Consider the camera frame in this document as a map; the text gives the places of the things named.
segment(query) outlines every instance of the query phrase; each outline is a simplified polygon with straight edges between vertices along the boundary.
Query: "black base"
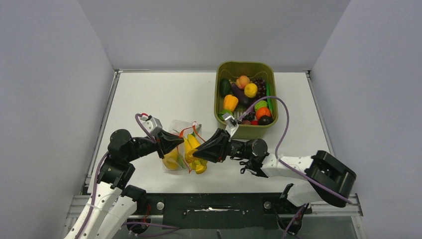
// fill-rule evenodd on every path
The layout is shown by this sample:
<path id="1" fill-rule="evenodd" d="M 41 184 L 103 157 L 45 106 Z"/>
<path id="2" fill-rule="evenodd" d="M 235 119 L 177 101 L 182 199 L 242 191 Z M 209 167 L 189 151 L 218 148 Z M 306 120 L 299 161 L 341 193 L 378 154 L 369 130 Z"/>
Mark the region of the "black base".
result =
<path id="1" fill-rule="evenodd" d="M 299 208 L 280 203 L 281 193 L 246 194 L 147 194 L 151 215 L 163 215 L 163 224 L 181 229 L 240 229 L 261 227 L 278 229 L 272 210 L 264 202 L 272 202 L 279 214 L 295 214 Z M 164 209 L 158 210 L 157 203 Z"/>

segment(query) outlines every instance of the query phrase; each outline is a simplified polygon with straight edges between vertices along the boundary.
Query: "green vegetable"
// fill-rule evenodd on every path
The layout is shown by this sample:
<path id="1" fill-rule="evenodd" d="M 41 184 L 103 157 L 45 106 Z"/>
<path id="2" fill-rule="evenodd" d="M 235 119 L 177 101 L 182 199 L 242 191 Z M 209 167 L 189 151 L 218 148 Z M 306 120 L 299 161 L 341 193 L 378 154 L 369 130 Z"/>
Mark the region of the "green vegetable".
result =
<path id="1" fill-rule="evenodd" d="M 229 111 L 229 110 L 222 110 L 222 111 L 220 111 L 220 112 L 217 114 L 218 118 L 219 118 L 220 120 L 224 121 L 224 119 L 223 119 L 223 114 L 225 114 L 225 113 L 229 113 L 229 114 L 233 115 L 233 113 L 232 113 L 231 111 Z"/>
<path id="2" fill-rule="evenodd" d="M 226 95 L 228 95 L 228 93 L 230 93 L 230 81 L 228 81 L 228 79 L 224 78 L 220 81 L 220 95 L 225 97 Z"/>
<path id="3" fill-rule="evenodd" d="M 270 96 L 270 85 L 267 82 L 267 96 Z M 271 99 L 267 99 L 268 108 L 270 109 L 271 115 L 273 114 L 273 104 L 271 103 Z"/>
<path id="4" fill-rule="evenodd" d="M 267 102 L 264 100 L 264 101 L 259 101 L 258 103 L 256 103 L 256 105 L 254 106 L 254 108 L 255 108 L 255 111 L 258 111 L 260 108 L 262 108 L 262 107 L 268 107 L 268 104 L 267 104 Z"/>

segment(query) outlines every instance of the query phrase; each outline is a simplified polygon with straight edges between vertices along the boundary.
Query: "cucumber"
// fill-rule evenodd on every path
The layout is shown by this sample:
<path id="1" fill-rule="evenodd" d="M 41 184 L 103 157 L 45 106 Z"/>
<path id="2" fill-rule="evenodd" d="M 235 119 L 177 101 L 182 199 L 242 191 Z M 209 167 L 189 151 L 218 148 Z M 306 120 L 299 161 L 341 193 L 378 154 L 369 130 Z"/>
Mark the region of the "cucumber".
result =
<path id="1" fill-rule="evenodd" d="M 245 95 L 243 90 L 239 89 L 235 83 L 231 83 L 231 91 L 233 92 L 233 95 L 239 99 L 239 104 L 244 106 L 249 106 L 249 98 Z"/>
<path id="2" fill-rule="evenodd" d="M 230 93 L 230 81 L 224 78 L 220 81 L 220 95 L 225 97 Z"/>

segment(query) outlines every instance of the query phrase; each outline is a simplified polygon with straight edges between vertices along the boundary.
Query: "eggplant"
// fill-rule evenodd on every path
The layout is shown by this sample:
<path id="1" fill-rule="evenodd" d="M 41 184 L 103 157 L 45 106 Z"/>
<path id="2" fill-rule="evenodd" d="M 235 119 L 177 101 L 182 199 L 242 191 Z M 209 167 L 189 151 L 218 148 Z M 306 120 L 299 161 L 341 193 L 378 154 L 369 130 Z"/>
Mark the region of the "eggplant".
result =
<path id="1" fill-rule="evenodd" d="M 239 104 L 249 106 L 249 98 L 245 95 L 243 90 L 239 89 L 235 83 L 231 83 L 231 91 L 233 95 L 239 100 Z"/>

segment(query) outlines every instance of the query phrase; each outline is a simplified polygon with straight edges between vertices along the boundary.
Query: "cable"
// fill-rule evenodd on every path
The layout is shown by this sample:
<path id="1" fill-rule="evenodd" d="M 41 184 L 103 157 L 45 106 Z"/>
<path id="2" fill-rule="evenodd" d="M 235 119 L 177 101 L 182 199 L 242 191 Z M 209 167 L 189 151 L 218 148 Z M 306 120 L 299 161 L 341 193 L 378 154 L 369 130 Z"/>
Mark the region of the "cable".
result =
<path id="1" fill-rule="evenodd" d="M 97 169 L 95 171 L 93 192 L 91 193 L 91 197 L 92 197 L 91 205 L 95 205 L 95 198 L 97 196 L 97 185 L 98 185 L 97 180 L 98 180 L 98 175 L 100 173 L 101 165 L 103 164 L 104 160 L 107 158 L 107 154 L 108 154 L 108 151 L 101 158 L 100 162 L 98 163 L 98 167 L 97 167 Z M 79 229 L 78 234 L 76 234 L 75 239 L 79 239 L 80 238 L 82 232 L 84 231 L 85 226 L 87 225 L 88 221 L 90 220 L 90 217 L 91 217 L 91 214 L 92 214 L 93 209 L 94 209 L 93 207 L 90 207 L 89 208 L 87 217 L 85 218 L 84 223 L 82 223 L 82 226 Z"/>
<path id="2" fill-rule="evenodd" d="M 261 101 L 261 100 L 264 100 L 264 99 L 268 99 L 268 98 L 272 98 L 272 99 L 276 99 L 276 100 L 278 100 L 278 101 L 280 101 L 281 102 L 281 104 L 284 106 L 284 109 L 286 110 L 286 116 L 287 116 L 287 122 L 286 122 L 286 128 L 284 129 L 284 132 L 283 132 L 283 135 L 281 136 L 281 139 L 280 139 L 280 141 L 278 142 L 278 144 L 277 144 L 277 147 L 276 147 L 276 152 L 275 152 L 275 154 L 276 154 L 276 157 L 277 157 L 277 159 L 278 159 L 278 161 L 281 163 L 281 164 L 283 164 L 284 166 L 286 166 L 287 168 L 289 168 L 290 170 L 292 170 L 293 172 L 295 172 L 295 173 L 297 173 L 297 174 L 299 174 L 299 175 L 301 175 L 302 177 L 304 177 L 306 180 L 308 180 L 310 183 L 312 183 L 312 184 L 314 184 L 314 185 L 316 185 L 316 186 L 318 186 L 318 187 L 320 187 L 321 189 L 323 189 L 323 190 L 325 190 L 325 191 L 327 191 L 327 192 L 329 192 L 329 193 L 331 193 L 331 194 L 333 194 L 334 196 L 336 196 L 336 197 L 338 197 L 339 199 L 341 199 L 341 200 L 343 200 L 343 201 L 345 201 L 345 202 L 347 202 L 348 204 L 352 204 L 352 202 L 350 201 L 350 200 L 348 200 L 347 198 L 345 198 L 344 196 L 342 196 L 342 195 L 340 195 L 340 194 L 338 194 L 338 193 L 336 193 L 335 191 L 333 191 L 333 190 L 331 190 L 331 189 L 329 189 L 329 188 L 327 188 L 326 186 L 324 186 L 324 185 L 322 185 L 321 183 L 319 183 L 319 182 L 317 182 L 317 181 L 315 181 L 314 179 L 312 179 L 312 178 L 310 178 L 310 177 L 308 177 L 306 174 L 304 174 L 304 173 L 302 173 L 301 171 L 299 171 L 299 170 L 296 170 L 295 168 L 293 168 L 292 166 L 290 166 L 289 164 L 287 164 L 287 163 L 285 163 L 285 162 L 283 162 L 279 157 L 278 157 L 278 148 L 280 147 L 280 144 L 281 144 L 281 142 L 283 141 L 283 139 L 284 139 L 284 137 L 286 136 L 286 133 L 287 133 L 287 129 L 289 128 L 289 122 L 290 122 L 290 116 L 289 116 L 289 110 L 287 109 L 287 105 L 286 105 L 286 103 L 284 103 L 284 101 L 282 100 L 282 99 L 280 99 L 280 98 L 278 98 L 278 97 L 276 97 L 276 96 L 265 96 L 265 97 L 262 97 L 262 98 L 260 98 L 259 100 L 257 100 L 256 102 L 254 102 L 237 120 L 241 120 L 243 117 L 245 117 L 245 115 L 247 115 L 248 114 L 248 112 L 259 102 L 259 101 Z"/>
<path id="3" fill-rule="evenodd" d="M 135 114 L 135 120 L 138 123 L 139 127 L 141 127 L 141 129 L 146 133 L 146 135 L 148 136 L 148 138 L 145 138 L 147 141 L 151 142 L 151 143 L 156 143 L 157 141 L 155 140 L 154 136 L 148 132 L 146 130 L 146 128 L 142 125 L 141 121 L 139 120 L 140 117 L 142 117 L 143 115 L 147 115 L 145 113 L 142 114 Z"/>
<path id="4" fill-rule="evenodd" d="M 293 216 L 293 218 L 290 220 L 289 224 L 287 224 L 287 227 L 286 227 L 286 229 L 284 230 L 284 232 L 283 232 L 283 236 L 281 237 L 281 239 L 286 238 L 287 231 L 289 230 L 290 226 L 293 224 L 293 222 L 294 222 L 294 221 L 295 221 L 295 219 L 298 217 L 299 213 L 302 211 L 302 209 L 303 209 L 304 207 L 305 207 L 305 204 L 303 204 L 303 205 L 299 208 L 298 212 L 297 212 L 297 213 Z"/>
<path id="5" fill-rule="evenodd" d="M 158 236 L 166 235 L 166 234 L 169 234 L 169 233 L 173 233 L 173 232 L 178 231 L 180 229 L 180 228 L 174 227 L 174 226 L 167 226 L 167 225 L 154 224 L 154 223 L 143 223 L 143 222 L 128 222 L 128 223 L 124 223 L 122 226 L 125 226 L 125 225 L 147 225 L 147 226 L 153 226 L 153 227 L 162 227 L 162 228 L 172 229 L 168 232 L 163 232 L 163 233 L 149 234 L 149 235 L 137 235 L 138 237 L 142 237 L 142 238 L 158 237 Z"/>
<path id="6" fill-rule="evenodd" d="M 272 207 L 272 209 L 273 209 L 274 214 L 276 215 L 278 226 L 282 229 L 282 231 L 286 230 L 286 225 L 284 225 L 283 221 L 282 221 L 282 220 L 281 220 L 281 218 L 278 216 L 277 211 L 275 210 L 275 208 L 274 208 L 274 207 Z M 288 233 L 289 235 L 291 235 L 291 236 L 294 236 L 294 237 L 296 237 L 296 238 L 298 238 L 298 239 L 301 239 L 301 237 L 300 237 L 300 236 L 298 236 L 297 234 L 293 234 L 293 233 L 291 233 L 291 232 L 289 232 L 289 231 L 287 231 L 287 233 Z"/>
<path id="7" fill-rule="evenodd" d="M 149 216 L 149 214 L 151 213 L 151 205 L 148 204 L 147 206 L 147 210 L 146 210 L 146 214 L 144 215 L 144 217 L 142 218 L 143 222 L 146 222 L 145 219 L 147 218 L 147 216 Z"/>

